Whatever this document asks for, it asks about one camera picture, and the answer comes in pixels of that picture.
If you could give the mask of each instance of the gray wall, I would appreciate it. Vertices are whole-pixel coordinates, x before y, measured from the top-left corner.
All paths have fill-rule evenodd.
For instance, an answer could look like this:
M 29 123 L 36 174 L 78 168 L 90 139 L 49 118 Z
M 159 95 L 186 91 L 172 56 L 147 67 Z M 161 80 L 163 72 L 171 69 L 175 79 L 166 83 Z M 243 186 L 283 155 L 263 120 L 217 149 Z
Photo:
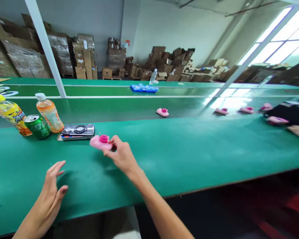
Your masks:
M 91 34 L 95 43 L 95 64 L 106 66 L 107 40 L 121 38 L 124 0 L 37 0 L 42 19 L 56 32 L 73 37 Z M 0 0 L 0 17 L 24 26 L 21 13 L 28 9 L 24 0 Z

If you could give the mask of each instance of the plastic bottle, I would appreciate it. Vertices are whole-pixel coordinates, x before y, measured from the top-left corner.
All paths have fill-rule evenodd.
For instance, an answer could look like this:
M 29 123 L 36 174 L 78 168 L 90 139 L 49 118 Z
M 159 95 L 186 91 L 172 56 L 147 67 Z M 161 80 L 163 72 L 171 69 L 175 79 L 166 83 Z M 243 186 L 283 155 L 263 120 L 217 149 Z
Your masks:
M 37 102 L 37 109 L 50 126 L 50 130 L 53 133 L 60 133 L 64 128 L 64 124 L 57 114 L 54 103 L 48 100 L 43 93 L 36 93 L 36 98 L 39 100 Z
M 257 88 L 263 87 L 265 84 L 267 84 L 271 78 L 273 77 L 273 75 L 267 76 L 262 82 L 259 83 Z
M 155 80 L 156 76 L 157 76 L 157 69 L 155 69 L 152 75 L 150 76 L 150 80 L 149 80 L 150 85 L 153 85 L 154 83 L 158 83 L 158 81 Z
M 0 95 L 0 116 L 13 124 L 22 136 L 32 134 L 24 124 L 26 116 L 23 111 L 16 103 L 7 101 L 3 95 Z

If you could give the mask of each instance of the water bottle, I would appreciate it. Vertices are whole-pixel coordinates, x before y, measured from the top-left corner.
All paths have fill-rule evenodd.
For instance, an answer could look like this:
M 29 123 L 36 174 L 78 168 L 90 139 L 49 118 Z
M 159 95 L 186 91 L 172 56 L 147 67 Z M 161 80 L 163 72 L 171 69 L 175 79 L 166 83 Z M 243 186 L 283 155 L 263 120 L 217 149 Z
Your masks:
M 157 76 L 157 69 L 155 69 L 152 75 L 150 76 L 150 80 L 149 80 L 150 85 L 153 85 L 154 83 L 158 83 L 158 81 L 155 80 L 156 76 Z
M 272 77 L 273 77 L 273 75 L 267 76 L 262 82 L 259 83 L 257 88 L 260 88 L 260 87 L 264 86 L 265 84 L 267 84 L 271 80 Z
M 48 100 L 43 93 L 36 93 L 36 98 L 38 99 L 37 109 L 50 126 L 50 130 L 53 133 L 60 133 L 64 128 L 64 124 L 57 114 L 54 103 Z

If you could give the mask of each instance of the wooden pallet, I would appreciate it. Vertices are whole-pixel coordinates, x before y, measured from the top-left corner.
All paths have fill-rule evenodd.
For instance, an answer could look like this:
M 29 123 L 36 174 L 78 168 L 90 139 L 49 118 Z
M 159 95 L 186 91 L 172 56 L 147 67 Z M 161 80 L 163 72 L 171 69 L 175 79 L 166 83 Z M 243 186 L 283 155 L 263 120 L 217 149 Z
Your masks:
M 122 78 L 117 76 L 117 77 L 112 77 L 112 78 L 103 78 L 103 80 L 122 80 Z

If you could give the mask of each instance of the pink toy piece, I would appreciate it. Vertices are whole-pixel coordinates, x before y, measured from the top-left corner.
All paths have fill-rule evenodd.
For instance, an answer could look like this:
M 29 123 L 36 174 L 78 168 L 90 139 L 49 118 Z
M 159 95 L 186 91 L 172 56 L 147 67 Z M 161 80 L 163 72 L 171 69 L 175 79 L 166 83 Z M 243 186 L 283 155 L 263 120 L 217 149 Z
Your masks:
M 272 110 L 272 105 L 269 103 L 264 103 L 263 107 L 260 108 L 263 111 L 269 111 Z
M 287 124 L 289 123 L 288 120 L 286 119 L 283 119 L 283 118 L 279 118 L 279 117 L 276 117 L 276 116 L 270 116 L 267 121 L 269 123 L 274 123 L 274 124 Z
M 220 113 L 222 115 L 227 115 L 227 114 L 229 114 L 229 112 L 227 110 L 228 110 L 227 108 L 222 108 L 221 110 L 217 108 L 215 110 L 215 112 Z
M 90 140 L 90 146 L 92 146 L 93 148 L 97 148 L 97 149 L 105 148 L 105 149 L 111 150 L 112 144 L 108 143 L 109 139 L 110 139 L 110 137 L 105 134 L 103 134 L 101 136 L 95 135 Z
M 168 110 L 165 108 L 159 108 L 157 109 L 156 113 L 158 113 L 161 116 L 167 117 L 169 115 Z
M 248 114 L 255 113 L 255 111 L 251 107 L 241 107 L 239 110 Z

